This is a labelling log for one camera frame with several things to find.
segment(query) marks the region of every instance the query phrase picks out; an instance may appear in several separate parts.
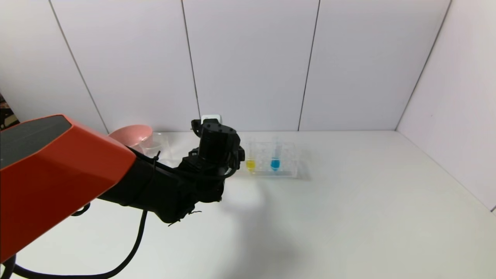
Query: wire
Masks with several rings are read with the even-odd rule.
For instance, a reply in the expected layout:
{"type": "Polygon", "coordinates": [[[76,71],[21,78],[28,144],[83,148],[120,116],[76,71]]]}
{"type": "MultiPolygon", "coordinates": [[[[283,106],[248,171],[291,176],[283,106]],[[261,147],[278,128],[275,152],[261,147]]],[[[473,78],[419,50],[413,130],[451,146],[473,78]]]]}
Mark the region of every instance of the wire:
{"type": "Polygon", "coordinates": [[[83,213],[85,213],[86,211],[88,211],[88,209],[90,208],[90,205],[91,205],[91,203],[88,203],[87,205],[85,205],[83,207],[83,209],[74,212],[71,216],[80,216],[80,215],[82,215],[83,213]]]}
{"type": "Polygon", "coordinates": [[[15,255],[6,260],[3,265],[5,266],[5,270],[3,271],[0,279],[9,279],[12,273],[14,272],[15,267],[15,255]]]}
{"type": "Polygon", "coordinates": [[[139,244],[141,243],[141,239],[143,237],[143,232],[145,230],[145,221],[146,221],[146,214],[148,211],[143,210],[143,213],[141,214],[141,221],[139,222],[139,229],[138,229],[138,236],[136,237],[136,241],[134,243],[134,246],[131,249],[131,252],[129,255],[124,259],[124,261],[117,266],[115,269],[107,272],[107,273],[102,273],[102,274],[95,274],[95,275],[52,275],[52,274],[43,274],[43,273],[38,273],[38,272],[33,272],[30,270],[27,270],[19,265],[15,265],[13,272],[21,277],[28,278],[28,279],[65,279],[65,278],[70,278],[70,279],[108,279],[111,278],[115,275],[117,275],[119,272],[121,272],[132,260],[134,255],[136,254],[136,251],[138,251],[139,244]]]}

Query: white wall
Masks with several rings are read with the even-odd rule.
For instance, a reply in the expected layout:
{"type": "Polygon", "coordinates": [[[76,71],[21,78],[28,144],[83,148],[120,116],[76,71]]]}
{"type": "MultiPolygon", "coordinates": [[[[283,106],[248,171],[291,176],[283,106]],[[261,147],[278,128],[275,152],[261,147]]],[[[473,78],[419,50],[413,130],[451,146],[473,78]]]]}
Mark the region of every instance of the white wall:
{"type": "Polygon", "coordinates": [[[321,0],[300,130],[394,130],[448,4],[321,0]]]}
{"type": "Polygon", "coordinates": [[[318,0],[186,0],[200,112],[240,131],[296,131],[318,0]]]}
{"type": "Polygon", "coordinates": [[[496,206],[496,1],[453,0],[398,131],[496,206]]]}
{"type": "Polygon", "coordinates": [[[62,113],[107,132],[48,1],[0,1],[0,92],[20,121],[62,113]]]}
{"type": "Polygon", "coordinates": [[[181,0],[52,0],[110,132],[187,131],[199,117],[181,0]]]}

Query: clear plastic container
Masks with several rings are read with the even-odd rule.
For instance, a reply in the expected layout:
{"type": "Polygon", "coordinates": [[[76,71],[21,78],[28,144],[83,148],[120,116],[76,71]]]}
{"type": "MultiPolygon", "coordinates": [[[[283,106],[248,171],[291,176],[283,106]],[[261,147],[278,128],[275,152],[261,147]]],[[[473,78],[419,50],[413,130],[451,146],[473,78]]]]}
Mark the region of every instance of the clear plastic container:
{"type": "Polygon", "coordinates": [[[159,160],[172,158],[169,141],[165,133],[153,133],[152,136],[140,142],[139,147],[147,157],[153,158],[160,151],[159,160]]]}
{"type": "Polygon", "coordinates": [[[275,138],[273,142],[254,142],[248,140],[246,160],[241,168],[244,172],[256,176],[296,177],[298,156],[295,144],[282,142],[275,138]]]}

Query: white tabletop surface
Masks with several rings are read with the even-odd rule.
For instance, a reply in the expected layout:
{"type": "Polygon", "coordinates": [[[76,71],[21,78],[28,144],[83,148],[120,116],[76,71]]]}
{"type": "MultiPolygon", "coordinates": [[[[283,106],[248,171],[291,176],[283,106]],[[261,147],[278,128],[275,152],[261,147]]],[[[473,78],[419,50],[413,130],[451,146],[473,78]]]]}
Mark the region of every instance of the white tabletop surface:
{"type": "MultiPolygon", "coordinates": [[[[143,241],[115,278],[494,279],[496,217],[396,132],[278,134],[301,152],[298,179],[226,180],[220,203],[168,227],[149,213],[143,241]]],[[[170,133],[173,156],[198,145],[170,133]]],[[[141,211],[95,200],[17,255],[53,274],[116,267],[141,211]]]]}

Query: panel seam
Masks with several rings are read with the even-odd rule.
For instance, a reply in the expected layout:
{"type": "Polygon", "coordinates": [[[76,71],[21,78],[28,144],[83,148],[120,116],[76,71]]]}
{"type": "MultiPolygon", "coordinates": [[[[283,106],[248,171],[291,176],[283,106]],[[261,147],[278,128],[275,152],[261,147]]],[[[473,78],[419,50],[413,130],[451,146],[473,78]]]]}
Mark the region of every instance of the panel seam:
{"type": "Polygon", "coordinates": [[[311,48],[310,48],[310,57],[309,57],[309,65],[307,67],[307,77],[305,78],[305,87],[303,88],[303,98],[302,98],[302,108],[300,110],[300,119],[298,120],[298,129],[297,131],[300,130],[300,125],[302,123],[302,114],[303,114],[303,104],[305,103],[305,93],[307,92],[307,83],[309,80],[309,71],[310,71],[310,62],[311,62],[311,54],[313,51],[313,43],[315,41],[315,32],[317,30],[317,20],[318,20],[318,11],[320,10],[320,0],[318,0],[318,6],[317,6],[317,16],[315,17],[315,27],[313,28],[313,37],[311,40],[311,48]]]}
{"type": "Polygon", "coordinates": [[[193,57],[191,56],[191,46],[189,45],[189,35],[187,32],[187,24],[186,24],[186,12],[185,12],[185,5],[183,0],[181,0],[181,8],[183,9],[183,19],[185,22],[187,49],[189,51],[189,62],[191,63],[191,73],[193,75],[194,95],[196,97],[196,105],[198,106],[198,117],[201,118],[200,101],[198,100],[198,91],[196,90],[196,79],[194,77],[194,69],[193,69],[193,57]]]}
{"type": "Polygon", "coordinates": [[[62,33],[62,37],[65,41],[65,44],[67,45],[67,48],[69,49],[70,56],[72,57],[72,60],[74,61],[74,64],[76,65],[77,72],[79,73],[79,76],[83,80],[84,87],[86,87],[86,90],[88,91],[88,94],[90,95],[90,99],[93,102],[93,105],[95,106],[96,112],[98,113],[98,116],[100,117],[100,120],[102,121],[103,127],[109,134],[109,129],[107,128],[107,125],[105,125],[105,121],[103,121],[102,114],[100,113],[100,110],[98,109],[98,106],[96,105],[95,99],[93,99],[93,95],[91,95],[90,89],[88,88],[88,85],[86,84],[86,81],[84,80],[83,74],[81,73],[81,69],[79,68],[79,65],[77,64],[76,58],[74,57],[74,53],[72,53],[72,49],[70,49],[69,42],[67,41],[67,38],[65,37],[65,34],[62,30],[61,23],[59,21],[59,18],[57,17],[57,13],[55,13],[54,6],[52,4],[52,0],[48,0],[48,3],[50,3],[50,8],[52,8],[52,12],[54,13],[55,20],[57,21],[57,25],[59,26],[59,30],[62,33]]]}
{"type": "Polygon", "coordinates": [[[398,120],[398,124],[396,124],[396,128],[394,129],[395,131],[398,130],[398,127],[400,126],[401,120],[403,119],[403,116],[405,116],[406,109],[408,108],[408,105],[410,104],[410,101],[412,100],[413,94],[415,93],[415,89],[417,89],[417,86],[419,85],[420,78],[422,77],[422,74],[424,73],[424,70],[426,69],[427,62],[429,61],[429,58],[431,58],[431,54],[433,52],[434,46],[437,42],[437,39],[439,37],[439,34],[441,33],[442,26],[444,25],[444,21],[446,20],[446,16],[448,16],[449,8],[451,7],[451,2],[453,0],[449,0],[448,7],[446,8],[446,13],[444,14],[444,17],[442,18],[441,25],[439,26],[439,30],[437,31],[437,34],[434,39],[434,43],[431,47],[431,50],[429,51],[429,55],[427,55],[427,59],[424,63],[424,66],[422,67],[422,71],[420,71],[419,78],[417,79],[417,82],[415,83],[415,86],[413,87],[412,93],[410,94],[410,98],[408,98],[408,102],[406,102],[405,108],[403,109],[403,113],[400,116],[400,119],[398,120]]]}

